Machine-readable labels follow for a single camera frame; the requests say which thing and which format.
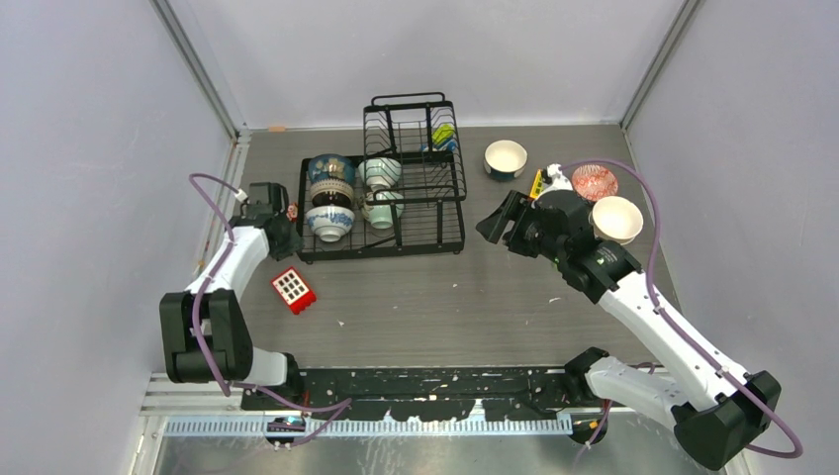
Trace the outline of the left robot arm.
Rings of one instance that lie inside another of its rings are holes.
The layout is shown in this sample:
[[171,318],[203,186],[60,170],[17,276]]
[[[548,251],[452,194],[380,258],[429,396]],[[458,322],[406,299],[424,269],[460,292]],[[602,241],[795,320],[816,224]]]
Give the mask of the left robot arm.
[[243,382],[265,386],[277,408],[295,408],[304,394],[297,363],[288,353],[253,345],[238,298],[256,267],[281,260],[301,246],[288,205],[255,203],[231,219],[226,237],[206,269],[185,290],[159,303],[166,373],[174,383]]

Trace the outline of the beige bowl with flower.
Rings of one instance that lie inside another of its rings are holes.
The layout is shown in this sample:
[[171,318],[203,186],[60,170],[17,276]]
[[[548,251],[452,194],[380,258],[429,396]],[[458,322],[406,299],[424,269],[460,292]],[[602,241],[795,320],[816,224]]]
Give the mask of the beige bowl with flower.
[[619,196],[608,196],[597,201],[590,213],[596,238],[629,244],[644,228],[641,210],[631,201]]

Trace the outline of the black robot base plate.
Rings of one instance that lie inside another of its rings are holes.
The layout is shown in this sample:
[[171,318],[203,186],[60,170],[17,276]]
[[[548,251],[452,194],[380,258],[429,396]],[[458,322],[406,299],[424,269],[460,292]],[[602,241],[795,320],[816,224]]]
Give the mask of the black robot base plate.
[[547,421],[605,402],[563,368],[547,366],[310,368],[264,391],[240,384],[245,411],[306,407],[316,421],[463,421],[482,409],[490,422]]

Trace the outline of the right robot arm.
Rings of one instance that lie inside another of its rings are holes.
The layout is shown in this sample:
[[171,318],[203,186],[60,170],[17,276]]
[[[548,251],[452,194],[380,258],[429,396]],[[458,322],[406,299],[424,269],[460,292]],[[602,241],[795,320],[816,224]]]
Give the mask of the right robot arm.
[[633,369],[591,347],[566,366],[568,399],[612,400],[673,432],[683,451],[709,470],[723,468],[766,431],[766,409],[782,394],[768,371],[751,373],[704,338],[655,288],[621,244],[597,237],[590,206],[575,192],[536,200],[512,191],[477,232],[509,251],[549,259],[563,280],[627,327],[670,377]]

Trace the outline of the teal bowl white inside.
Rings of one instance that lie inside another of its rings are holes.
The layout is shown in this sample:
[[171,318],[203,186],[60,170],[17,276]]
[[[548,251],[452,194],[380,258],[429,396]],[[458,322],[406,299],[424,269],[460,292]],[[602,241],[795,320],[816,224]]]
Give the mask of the teal bowl white inside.
[[528,160],[526,149],[518,142],[499,140],[490,143],[484,152],[485,172],[497,181],[511,181],[518,178]]

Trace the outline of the red white patterned bowl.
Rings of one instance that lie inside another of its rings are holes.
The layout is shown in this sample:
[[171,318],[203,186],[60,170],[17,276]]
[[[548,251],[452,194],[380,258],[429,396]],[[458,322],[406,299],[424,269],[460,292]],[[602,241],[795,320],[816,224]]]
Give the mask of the red white patterned bowl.
[[576,168],[571,183],[575,192],[590,202],[616,196],[618,192],[616,176],[602,165],[589,164]]

